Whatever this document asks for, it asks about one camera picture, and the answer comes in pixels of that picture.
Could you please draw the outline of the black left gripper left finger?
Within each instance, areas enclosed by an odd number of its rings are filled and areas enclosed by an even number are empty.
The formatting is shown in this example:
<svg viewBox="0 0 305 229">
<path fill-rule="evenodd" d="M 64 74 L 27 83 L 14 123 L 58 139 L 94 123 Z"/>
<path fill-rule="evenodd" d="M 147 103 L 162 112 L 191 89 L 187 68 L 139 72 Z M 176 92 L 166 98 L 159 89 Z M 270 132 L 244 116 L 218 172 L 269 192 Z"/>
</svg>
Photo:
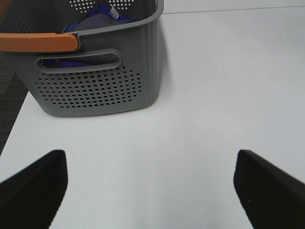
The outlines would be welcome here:
<svg viewBox="0 0 305 229">
<path fill-rule="evenodd" d="M 66 154 L 53 150 L 0 184 L 2 229 L 48 229 L 68 186 Z"/>
</svg>

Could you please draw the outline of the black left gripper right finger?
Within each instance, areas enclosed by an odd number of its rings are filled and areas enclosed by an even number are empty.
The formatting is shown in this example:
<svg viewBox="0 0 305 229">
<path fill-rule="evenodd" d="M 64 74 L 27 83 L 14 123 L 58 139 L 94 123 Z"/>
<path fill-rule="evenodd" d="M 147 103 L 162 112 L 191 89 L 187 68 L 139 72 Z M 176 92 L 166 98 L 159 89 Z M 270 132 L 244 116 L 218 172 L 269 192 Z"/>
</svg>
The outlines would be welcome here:
<svg viewBox="0 0 305 229">
<path fill-rule="evenodd" d="M 305 185 L 250 150 L 237 155 L 233 184 L 254 229 L 303 229 Z"/>
</svg>

